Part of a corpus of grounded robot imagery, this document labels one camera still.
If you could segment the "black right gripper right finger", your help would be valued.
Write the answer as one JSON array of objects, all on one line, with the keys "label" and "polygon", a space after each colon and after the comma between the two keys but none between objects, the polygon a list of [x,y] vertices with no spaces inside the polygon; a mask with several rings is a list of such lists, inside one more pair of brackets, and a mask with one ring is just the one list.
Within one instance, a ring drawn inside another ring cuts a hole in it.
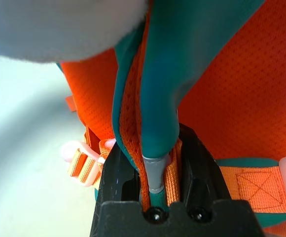
[{"label": "black right gripper right finger", "polygon": [[185,205],[212,205],[215,200],[230,199],[221,170],[190,127],[181,124],[182,141],[181,200]]}]

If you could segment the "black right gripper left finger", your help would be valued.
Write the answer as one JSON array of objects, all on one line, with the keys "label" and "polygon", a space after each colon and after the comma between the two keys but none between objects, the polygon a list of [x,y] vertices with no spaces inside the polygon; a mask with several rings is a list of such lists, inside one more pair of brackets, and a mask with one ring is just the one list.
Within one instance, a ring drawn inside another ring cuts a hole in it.
[{"label": "black right gripper left finger", "polygon": [[100,201],[139,201],[140,176],[117,144],[103,167]]}]

